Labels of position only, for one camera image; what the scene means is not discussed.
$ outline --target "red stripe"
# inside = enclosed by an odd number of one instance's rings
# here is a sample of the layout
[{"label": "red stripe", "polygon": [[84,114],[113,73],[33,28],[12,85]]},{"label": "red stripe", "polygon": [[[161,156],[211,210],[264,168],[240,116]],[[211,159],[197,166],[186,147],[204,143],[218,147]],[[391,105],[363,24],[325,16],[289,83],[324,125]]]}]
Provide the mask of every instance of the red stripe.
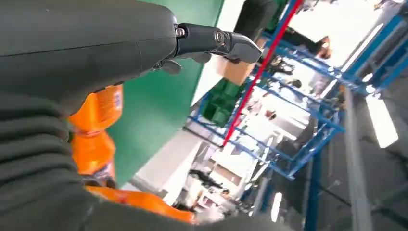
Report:
[{"label": "red stripe", "polygon": [[265,67],[267,66],[267,64],[269,63],[270,58],[272,57],[276,47],[278,46],[279,40],[283,37],[283,33],[285,32],[286,28],[288,27],[289,21],[292,19],[293,15],[296,13],[297,8],[299,8],[299,6],[302,4],[303,0],[297,0],[297,2],[295,3],[294,7],[291,9],[291,11],[289,12],[289,16],[286,18],[286,21],[283,22],[283,26],[282,28],[280,28],[276,39],[272,42],[272,45],[269,48],[269,52],[266,56],[266,58],[264,59],[264,61],[262,62],[261,67],[259,68],[255,79],[251,82],[251,85],[249,86],[248,91],[245,93],[245,96],[242,100],[242,103],[240,104],[239,108],[238,108],[238,112],[235,114],[235,117],[231,123],[231,127],[228,130],[227,136],[225,137],[224,143],[222,144],[223,147],[225,147],[225,145],[227,145],[228,141],[230,140],[232,133],[235,130],[235,124],[237,123],[237,120],[239,118],[239,115],[241,114],[243,108],[245,107],[246,103],[249,100],[249,97],[251,96],[252,93],[252,89],[254,88],[256,81],[259,80],[261,78],[262,72],[265,70]]}]

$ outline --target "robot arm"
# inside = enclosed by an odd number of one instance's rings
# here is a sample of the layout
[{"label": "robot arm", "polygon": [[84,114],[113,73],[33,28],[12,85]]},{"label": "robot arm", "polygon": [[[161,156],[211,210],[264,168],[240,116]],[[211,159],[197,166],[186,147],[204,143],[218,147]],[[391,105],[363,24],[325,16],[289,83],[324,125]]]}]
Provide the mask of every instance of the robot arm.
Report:
[{"label": "robot arm", "polygon": [[261,55],[247,37],[178,25],[166,7],[135,0],[4,0],[0,31],[0,91],[56,101],[66,115],[106,86],[150,70],[177,73],[177,57]]}]

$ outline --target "green wall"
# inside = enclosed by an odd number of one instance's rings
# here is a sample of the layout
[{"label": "green wall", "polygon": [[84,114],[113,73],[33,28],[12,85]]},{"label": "green wall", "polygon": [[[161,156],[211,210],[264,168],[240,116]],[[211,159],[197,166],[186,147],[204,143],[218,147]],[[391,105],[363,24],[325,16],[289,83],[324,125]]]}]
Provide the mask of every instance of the green wall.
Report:
[{"label": "green wall", "polygon": [[[146,2],[168,7],[176,15],[178,23],[214,26],[223,0]],[[116,144],[118,185],[131,178],[183,126],[202,65],[192,60],[181,60],[180,64],[183,66],[180,75],[150,72],[125,83],[122,117],[108,129]]]}]

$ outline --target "green crate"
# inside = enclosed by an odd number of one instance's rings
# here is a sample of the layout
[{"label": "green crate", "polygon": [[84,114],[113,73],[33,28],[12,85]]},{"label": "green crate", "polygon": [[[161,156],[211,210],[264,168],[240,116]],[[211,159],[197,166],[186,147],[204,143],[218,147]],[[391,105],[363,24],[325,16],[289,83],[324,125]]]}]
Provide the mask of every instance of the green crate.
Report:
[{"label": "green crate", "polygon": [[224,127],[242,96],[245,85],[238,86],[226,79],[219,81],[208,93],[202,116],[220,127]]}]

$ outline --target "cardboard box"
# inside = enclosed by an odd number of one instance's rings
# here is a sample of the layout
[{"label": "cardboard box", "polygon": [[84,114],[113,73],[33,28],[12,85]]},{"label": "cardboard box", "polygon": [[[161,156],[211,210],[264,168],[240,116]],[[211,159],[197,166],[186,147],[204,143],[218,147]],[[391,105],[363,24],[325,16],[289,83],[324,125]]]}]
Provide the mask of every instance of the cardboard box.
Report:
[{"label": "cardboard box", "polygon": [[[260,49],[263,49],[266,42],[266,39],[260,38],[258,39],[256,44]],[[226,59],[224,59],[223,62],[224,64],[219,66],[219,70],[217,72],[224,78],[239,86],[245,82],[246,78],[252,72],[256,65],[256,63],[247,64],[245,62],[239,62],[238,64],[235,64]]]}]

